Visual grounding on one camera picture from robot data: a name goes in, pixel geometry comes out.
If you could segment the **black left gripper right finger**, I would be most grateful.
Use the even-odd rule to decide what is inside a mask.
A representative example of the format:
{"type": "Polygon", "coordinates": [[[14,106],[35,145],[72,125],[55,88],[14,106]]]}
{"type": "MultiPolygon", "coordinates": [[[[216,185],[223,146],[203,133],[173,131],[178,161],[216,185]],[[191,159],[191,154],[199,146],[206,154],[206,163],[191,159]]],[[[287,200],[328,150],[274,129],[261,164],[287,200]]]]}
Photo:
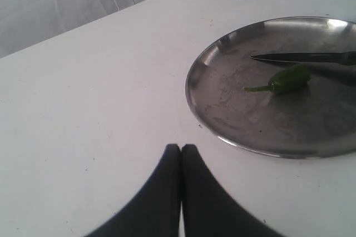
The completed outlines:
{"type": "Polygon", "coordinates": [[[241,207],[218,183],[197,147],[181,149],[181,200],[186,236],[280,236],[241,207]]]}

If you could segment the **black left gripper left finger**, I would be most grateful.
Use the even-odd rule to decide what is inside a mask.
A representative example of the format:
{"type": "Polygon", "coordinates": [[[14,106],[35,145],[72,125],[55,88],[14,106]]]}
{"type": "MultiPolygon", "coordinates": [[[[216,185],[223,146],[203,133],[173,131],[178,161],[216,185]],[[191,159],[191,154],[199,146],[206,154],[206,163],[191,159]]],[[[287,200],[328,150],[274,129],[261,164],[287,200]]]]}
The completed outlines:
{"type": "Polygon", "coordinates": [[[178,236],[181,210],[180,148],[168,144],[139,192],[88,236],[178,236]]]}

